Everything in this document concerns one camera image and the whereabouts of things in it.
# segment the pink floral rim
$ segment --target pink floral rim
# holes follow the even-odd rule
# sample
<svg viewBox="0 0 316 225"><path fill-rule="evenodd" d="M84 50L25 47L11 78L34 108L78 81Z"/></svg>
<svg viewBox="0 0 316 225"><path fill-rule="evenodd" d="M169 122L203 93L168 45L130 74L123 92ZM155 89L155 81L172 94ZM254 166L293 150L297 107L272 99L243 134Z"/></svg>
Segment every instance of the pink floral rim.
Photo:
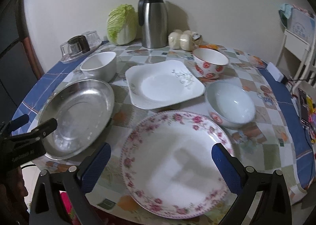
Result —
<svg viewBox="0 0 316 225"><path fill-rule="evenodd" d="M144 209L170 219L188 219L202 215L210 211L227 193L227 185L223 178L219 177L218 181L222 183L220 189L210 191L204 201L199 204L190 203L189 206L165 206L163 200L152 196L147 196L142 189L134 185L134 176L137 174L133 170L135 161L135 150L143 143L142 133L153 133L160 124L180 123L182 125L191 123L194 130L205 130L208 134L215 135L227 151L234 156L232 145L224 131L210 119L199 114L184 111L165 111L160 112L152 117L144 119L128 136L121 152L120 166L122 176L127 189L134 200Z"/></svg>

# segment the black clamp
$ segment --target black clamp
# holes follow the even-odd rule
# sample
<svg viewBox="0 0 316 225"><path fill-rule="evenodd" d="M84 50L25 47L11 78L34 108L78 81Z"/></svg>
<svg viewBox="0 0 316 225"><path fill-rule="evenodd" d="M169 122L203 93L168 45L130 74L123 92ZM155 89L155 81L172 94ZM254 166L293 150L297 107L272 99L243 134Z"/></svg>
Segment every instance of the black clamp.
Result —
<svg viewBox="0 0 316 225"><path fill-rule="evenodd" d="M0 125L0 173L6 173L46 153L42 139L57 128L54 118L42 123L31 132L11 136L11 133L29 121L28 115Z"/></svg>
<svg viewBox="0 0 316 225"><path fill-rule="evenodd" d="M70 166L65 172L41 171L33 194L29 224L69 225L59 191L66 191L82 225L103 225L85 197L97 183L111 157L111 147L103 143L79 166Z"/></svg>
<svg viewBox="0 0 316 225"><path fill-rule="evenodd" d="M268 174L257 172L251 166L244 167L220 143L213 146L212 158L230 191L237 194L219 225L242 224L259 191L262 191L261 199L250 224L292 225L290 198L281 170Z"/></svg>

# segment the plate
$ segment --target plate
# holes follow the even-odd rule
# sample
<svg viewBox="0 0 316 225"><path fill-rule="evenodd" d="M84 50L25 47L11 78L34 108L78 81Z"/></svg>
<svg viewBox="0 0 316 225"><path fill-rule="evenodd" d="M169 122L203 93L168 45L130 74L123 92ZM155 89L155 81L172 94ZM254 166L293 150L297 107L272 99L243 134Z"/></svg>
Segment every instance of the plate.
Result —
<svg viewBox="0 0 316 225"><path fill-rule="evenodd" d="M132 66L125 72L131 102L156 109L203 95L205 86L178 60Z"/></svg>
<svg viewBox="0 0 316 225"><path fill-rule="evenodd" d="M103 131L113 106L113 90L103 81L85 79L61 90L44 107L39 119L39 124L50 118L58 123L43 141L45 155L64 160L84 151Z"/></svg>
<svg viewBox="0 0 316 225"><path fill-rule="evenodd" d="M127 138L120 165L126 187L146 210L187 219L211 210L228 187L211 157L224 131L198 114L166 111L143 120Z"/></svg>

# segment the white square plate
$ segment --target white square plate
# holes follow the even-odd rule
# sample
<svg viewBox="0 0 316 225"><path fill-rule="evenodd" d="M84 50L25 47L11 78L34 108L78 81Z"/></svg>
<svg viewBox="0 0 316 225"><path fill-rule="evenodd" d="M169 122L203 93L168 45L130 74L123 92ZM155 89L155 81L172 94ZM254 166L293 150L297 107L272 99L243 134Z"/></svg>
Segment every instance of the white square plate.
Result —
<svg viewBox="0 0 316 225"><path fill-rule="evenodd" d="M205 86L178 60L136 65L125 72L132 104L156 109L201 96Z"/></svg>

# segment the bowl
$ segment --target bowl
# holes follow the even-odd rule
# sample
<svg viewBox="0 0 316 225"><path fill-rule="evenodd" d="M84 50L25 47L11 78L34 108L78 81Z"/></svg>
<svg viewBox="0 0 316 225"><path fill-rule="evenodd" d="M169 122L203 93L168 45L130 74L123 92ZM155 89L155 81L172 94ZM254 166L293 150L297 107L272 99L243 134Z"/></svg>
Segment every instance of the bowl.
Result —
<svg viewBox="0 0 316 225"><path fill-rule="evenodd" d="M109 82L116 73L116 53L101 52L88 57L80 69L90 78Z"/></svg>
<svg viewBox="0 0 316 225"><path fill-rule="evenodd" d="M211 119L229 129L237 129L255 118L256 108L247 92L227 82L210 84L205 102Z"/></svg>
<svg viewBox="0 0 316 225"><path fill-rule="evenodd" d="M196 70L208 79L217 79L229 64L229 59L224 54L212 49L195 49L193 58Z"/></svg>

